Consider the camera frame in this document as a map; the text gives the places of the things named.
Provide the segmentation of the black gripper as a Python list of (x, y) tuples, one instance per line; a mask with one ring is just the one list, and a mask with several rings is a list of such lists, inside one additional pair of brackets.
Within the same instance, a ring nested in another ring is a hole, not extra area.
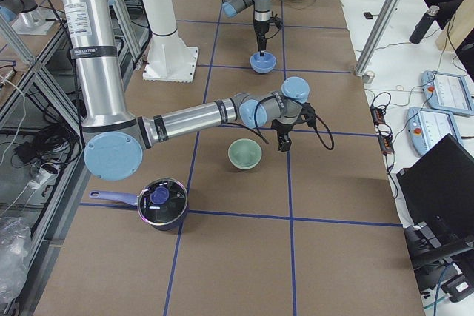
[(304, 103), (296, 120), (290, 124), (284, 124), (278, 119), (271, 122), (271, 128), (276, 131), (278, 139), (278, 151), (288, 152), (291, 148), (292, 141), (290, 132), (295, 125), (306, 124), (308, 127), (316, 128), (316, 111), (310, 103)]
[(261, 57), (264, 56), (266, 50), (267, 33), (271, 24), (275, 25), (279, 31), (282, 28), (282, 19), (274, 14), (254, 15), (253, 27), (257, 38), (258, 55)]

